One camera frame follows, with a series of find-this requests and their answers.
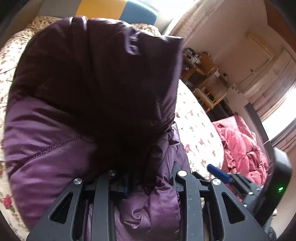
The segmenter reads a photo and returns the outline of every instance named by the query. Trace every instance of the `pink comforter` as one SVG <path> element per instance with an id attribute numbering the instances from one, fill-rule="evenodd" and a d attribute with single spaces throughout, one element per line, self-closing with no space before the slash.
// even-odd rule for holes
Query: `pink comforter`
<path id="1" fill-rule="evenodd" d="M 243 118 L 234 116 L 213 122 L 224 147 L 222 171 L 240 172 L 257 185 L 264 185 L 268 160 Z"/>

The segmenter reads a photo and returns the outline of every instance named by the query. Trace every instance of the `wooden table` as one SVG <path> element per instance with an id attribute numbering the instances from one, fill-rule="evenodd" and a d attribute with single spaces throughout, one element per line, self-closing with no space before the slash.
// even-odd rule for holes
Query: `wooden table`
<path id="1" fill-rule="evenodd" d="M 187 59 L 185 56 L 183 56 L 183 59 L 190 64 L 190 69 L 189 71 L 187 72 L 187 74 L 182 77 L 182 81 L 183 83 L 186 83 L 187 80 L 190 78 L 191 75 L 193 75 L 195 72 L 198 72 L 200 73 L 201 75 L 205 75 L 205 73 L 196 65 L 196 64 L 193 64 L 189 59 Z"/>

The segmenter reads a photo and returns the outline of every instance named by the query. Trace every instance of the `bed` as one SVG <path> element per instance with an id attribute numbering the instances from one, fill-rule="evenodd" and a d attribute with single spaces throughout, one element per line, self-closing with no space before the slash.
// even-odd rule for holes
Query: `bed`
<path id="1" fill-rule="evenodd" d="M 5 171 L 2 139 L 6 103 L 10 85 L 19 58 L 34 34 L 60 18 L 38 16 L 23 31 L 14 34 L 0 51 L 0 210 L 9 226 L 25 241 L 29 230 L 23 223 L 13 200 L 8 177 Z M 160 35 L 158 29 L 147 24 L 135 24 L 136 28 Z M 224 160 L 222 142 L 214 126 L 191 91 L 179 80 L 175 122 L 178 125 L 180 139 L 187 153 L 190 168 L 210 179 L 207 165 L 221 168 Z"/>

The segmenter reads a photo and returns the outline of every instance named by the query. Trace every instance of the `jacket stitching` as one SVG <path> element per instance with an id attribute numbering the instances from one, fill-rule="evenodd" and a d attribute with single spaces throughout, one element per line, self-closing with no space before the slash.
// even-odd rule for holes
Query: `jacket stitching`
<path id="1" fill-rule="evenodd" d="M 160 104 L 160 98 L 159 98 L 159 96 L 157 95 L 156 96 L 156 103 L 157 103 L 157 105 L 158 105 L 158 111 L 159 111 L 159 115 L 160 115 L 160 120 L 163 120 L 163 114 L 162 114 L 162 112 L 161 112 L 161 104 Z"/>
<path id="2" fill-rule="evenodd" d="M 57 145 L 55 145 L 55 146 L 53 146 L 53 147 L 47 149 L 46 151 L 44 151 L 44 152 L 42 152 L 42 153 L 40 153 L 40 154 L 38 154 L 38 155 L 36 155 L 36 156 L 30 158 L 29 160 L 27 160 L 27 161 L 24 163 L 24 165 L 25 165 L 28 161 L 34 159 L 35 157 L 38 157 L 38 156 L 40 156 L 40 155 L 42 155 L 42 154 L 48 152 L 49 150 L 51 150 L 51 149 L 53 149 L 53 148 L 55 148 L 55 147 L 57 147 L 57 146 L 59 146 L 59 145 L 61 145 L 61 144 L 64 144 L 65 142 L 68 142 L 68 141 L 70 141 L 70 140 L 72 140 L 72 139 L 74 139 L 74 138 L 76 138 L 76 137 L 79 137 L 79 136 L 81 136 L 81 135 L 82 135 L 82 134 L 77 135 L 77 136 L 74 136 L 74 137 L 72 137 L 72 138 L 69 138 L 68 140 L 65 140 L 65 141 L 63 141 L 63 142 L 61 142 L 61 143 L 59 143 L 59 144 L 57 144 Z"/>
<path id="3" fill-rule="evenodd" d="M 176 150 L 176 152 L 177 152 L 177 148 L 175 147 L 175 146 L 173 146 L 173 145 L 170 145 L 172 148 L 174 148 L 175 150 Z"/>

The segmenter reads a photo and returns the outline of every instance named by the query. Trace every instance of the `wooden chair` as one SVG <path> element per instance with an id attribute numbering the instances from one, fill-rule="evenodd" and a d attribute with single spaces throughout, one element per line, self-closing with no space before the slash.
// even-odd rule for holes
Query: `wooden chair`
<path id="1" fill-rule="evenodd" d="M 195 88 L 193 94 L 198 100 L 201 100 L 207 109 L 208 113 L 214 108 L 220 101 L 222 101 L 228 94 L 227 83 L 221 75 L 213 74 L 207 78 L 199 88 Z"/>

